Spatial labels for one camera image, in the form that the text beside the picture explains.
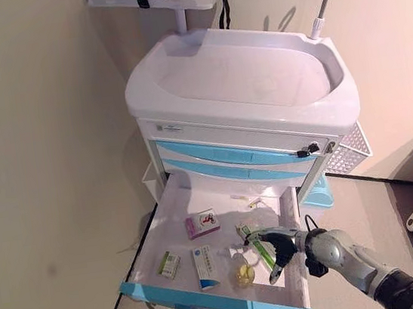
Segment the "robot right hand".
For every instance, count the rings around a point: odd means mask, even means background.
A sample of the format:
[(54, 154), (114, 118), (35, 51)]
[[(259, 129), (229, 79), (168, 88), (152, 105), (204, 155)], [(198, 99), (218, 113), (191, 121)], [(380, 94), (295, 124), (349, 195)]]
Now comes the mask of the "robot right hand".
[(253, 242), (267, 242), (275, 249), (275, 263), (269, 276), (269, 283), (275, 284), (282, 274), (284, 268), (289, 264), (294, 255), (299, 252), (296, 239), (302, 234), (301, 230), (284, 227), (269, 227), (263, 230), (256, 230), (246, 235), (244, 245), (248, 246)]

